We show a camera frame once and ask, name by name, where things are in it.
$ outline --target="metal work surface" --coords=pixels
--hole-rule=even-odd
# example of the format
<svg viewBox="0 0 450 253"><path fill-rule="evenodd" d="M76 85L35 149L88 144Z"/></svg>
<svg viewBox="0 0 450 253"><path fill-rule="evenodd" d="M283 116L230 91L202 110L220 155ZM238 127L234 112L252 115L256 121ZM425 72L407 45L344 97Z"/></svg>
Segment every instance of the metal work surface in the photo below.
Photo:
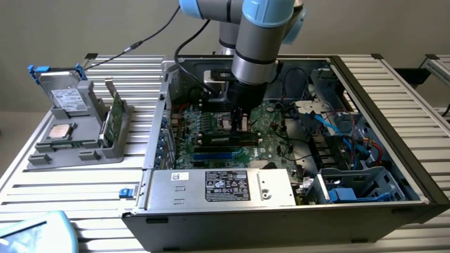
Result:
<svg viewBox="0 0 450 253"><path fill-rule="evenodd" d="M96 62L108 56L97 57ZM434 180L450 196L450 138L446 122L427 109L415 91L399 82L384 62L370 55L342 56L347 67L395 127ZM100 166L27 170L27 157L43 134L49 114L0 179L0 227L51 210L65 211L77 232L81 252L143 253L117 214L133 200L119 201L120 188L139 183L148 131L160 89L161 56L123 56L91 69L99 98L111 102L104 78L113 77L120 96L135 106L125 159ZM410 252L450 251L450 211L423 225L407 225L375 244L304 246L222 252Z"/></svg>
<svg viewBox="0 0 450 253"><path fill-rule="evenodd" d="M450 87L450 55L429 55L422 68L426 68Z"/></svg>

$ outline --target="sticker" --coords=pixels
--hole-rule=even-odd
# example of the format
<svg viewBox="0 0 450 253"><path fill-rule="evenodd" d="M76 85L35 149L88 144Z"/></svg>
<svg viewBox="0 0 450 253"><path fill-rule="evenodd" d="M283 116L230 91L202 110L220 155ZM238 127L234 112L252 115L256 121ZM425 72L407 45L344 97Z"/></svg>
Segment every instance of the sticker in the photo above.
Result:
<svg viewBox="0 0 450 253"><path fill-rule="evenodd" d="M206 171L204 173L204 198L208 202L250 200L246 170Z"/></svg>
<svg viewBox="0 0 450 253"><path fill-rule="evenodd" d="M179 180L190 180L190 173L188 172L172 173L171 181L179 181Z"/></svg>
<svg viewBox="0 0 450 253"><path fill-rule="evenodd" d="M61 108L67 112L85 111L87 107L77 90L52 90L53 96Z"/></svg>

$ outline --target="green circuit board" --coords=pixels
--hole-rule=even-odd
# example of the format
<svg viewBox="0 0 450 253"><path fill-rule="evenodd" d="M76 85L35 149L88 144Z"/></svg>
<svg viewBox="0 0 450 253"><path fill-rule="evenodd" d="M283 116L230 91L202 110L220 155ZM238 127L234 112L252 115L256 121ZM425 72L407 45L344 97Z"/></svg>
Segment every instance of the green circuit board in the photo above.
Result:
<svg viewBox="0 0 450 253"><path fill-rule="evenodd" d="M219 134L228 133L230 130L223 129L220 125L220 117L226 113L202 112L200 108L191 105L183 115L178 116L178 132L176 132L176 169L207 169L207 168L250 168L258 164L264 164L264 161L274 162L278 168L291 171L295 169L295 163L287 161L278 153L276 147L286 149L286 140L279 138L274 130L270 128L275 112L268 112L267 107L274 108L274 103L263 102L251 112L247 119L251 132L260 133L262 142L255 146L234 147L231 159L194 159L195 148L202 147L198 143L198 134Z"/></svg>

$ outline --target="white wall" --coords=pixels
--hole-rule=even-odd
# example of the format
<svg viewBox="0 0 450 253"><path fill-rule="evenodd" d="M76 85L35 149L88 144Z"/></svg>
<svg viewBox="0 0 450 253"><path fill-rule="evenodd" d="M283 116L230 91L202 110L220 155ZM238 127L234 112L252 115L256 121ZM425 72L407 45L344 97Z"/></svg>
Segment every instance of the white wall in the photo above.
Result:
<svg viewBox="0 0 450 253"><path fill-rule="evenodd" d="M380 53L394 66L417 66L426 53L450 54L449 0L307 0L300 38L282 53ZM1 0L0 108L45 111L44 93L27 66L72 66L85 53L116 54L167 21L176 0ZM202 26L179 15L168 29L135 54L172 54ZM183 53L216 48L212 23ZM443 106L450 89L422 88Z"/></svg>

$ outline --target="motherboard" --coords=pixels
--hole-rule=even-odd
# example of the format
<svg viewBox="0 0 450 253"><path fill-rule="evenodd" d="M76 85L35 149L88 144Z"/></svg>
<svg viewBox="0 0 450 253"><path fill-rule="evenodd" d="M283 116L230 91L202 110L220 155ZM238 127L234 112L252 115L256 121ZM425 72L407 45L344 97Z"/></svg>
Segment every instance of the motherboard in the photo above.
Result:
<svg viewBox="0 0 450 253"><path fill-rule="evenodd" d="M244 144L222 143L228 141L230 136L228 112L206 112L202 105L180 106L175 112L171 120L176 169L266 167L283 168L288 174L295 174L288 143L279 136L286 128L276 123L276 103L263 102L251 111L250 117L243 115L240 134L246 136Z"/></svg>

